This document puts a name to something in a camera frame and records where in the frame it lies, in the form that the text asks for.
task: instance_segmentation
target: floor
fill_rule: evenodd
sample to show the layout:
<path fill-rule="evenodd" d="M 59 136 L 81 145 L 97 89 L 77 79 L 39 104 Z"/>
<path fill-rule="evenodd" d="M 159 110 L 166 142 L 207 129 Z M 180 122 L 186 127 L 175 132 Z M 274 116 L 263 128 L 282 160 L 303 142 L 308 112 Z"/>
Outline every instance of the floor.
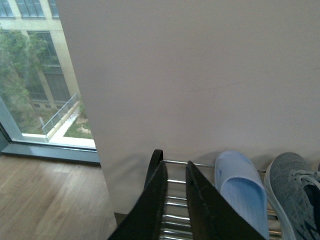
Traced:
<path fill-rule="evenodd" d="M 115 228 L 100 167 L 0 156 L 1 240 L 106 240 Z"/>

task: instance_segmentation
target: building facade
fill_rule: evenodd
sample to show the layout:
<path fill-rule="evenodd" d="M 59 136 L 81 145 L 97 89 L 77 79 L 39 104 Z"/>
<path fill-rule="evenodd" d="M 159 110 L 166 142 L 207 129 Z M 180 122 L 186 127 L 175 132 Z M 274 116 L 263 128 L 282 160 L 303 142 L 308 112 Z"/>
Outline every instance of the building facade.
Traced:
<path fill-rule="evenodd" d="M 59 109 L 80 94 L 55 0 L 0 0 L 0 27 L 46 43 L 27 86 L 34 107 Z"/>

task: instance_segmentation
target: slipper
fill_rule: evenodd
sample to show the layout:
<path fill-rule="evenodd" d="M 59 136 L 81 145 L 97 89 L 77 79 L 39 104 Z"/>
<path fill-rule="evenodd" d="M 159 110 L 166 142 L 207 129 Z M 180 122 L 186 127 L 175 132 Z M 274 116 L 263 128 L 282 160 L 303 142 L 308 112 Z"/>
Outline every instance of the slipper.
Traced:
<path fill-rule="evenodd" d="M 269 239 L 267 193 L 252 162 L 238 151 L 224 151 L 215 161 L 214 184 L 231 207 Z"/>

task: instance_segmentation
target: window sill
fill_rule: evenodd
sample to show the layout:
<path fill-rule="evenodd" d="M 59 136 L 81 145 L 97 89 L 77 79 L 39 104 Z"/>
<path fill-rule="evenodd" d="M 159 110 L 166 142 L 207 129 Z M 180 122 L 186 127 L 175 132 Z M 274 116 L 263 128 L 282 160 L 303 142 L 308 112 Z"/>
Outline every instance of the window sill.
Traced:
<path fill-rule="evenodd" d="M 96 150 L 9 143 L 1 153 L 4 155 L 38 157 L 63 162 L 100 165 L 99 156 Z"/>

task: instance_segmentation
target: railing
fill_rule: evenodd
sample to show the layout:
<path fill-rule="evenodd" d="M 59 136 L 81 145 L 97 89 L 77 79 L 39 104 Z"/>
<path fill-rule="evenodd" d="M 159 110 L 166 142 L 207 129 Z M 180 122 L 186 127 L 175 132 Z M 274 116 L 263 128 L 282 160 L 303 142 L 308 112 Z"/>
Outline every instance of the railing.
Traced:
<path fill-rule="evenodd" d="M 42 130 L 47 135 L 51 129 L 63 118 L 63 116 L 79 101 L 78 94 L 74 94 L 50 119 L 43 125 Z"/>

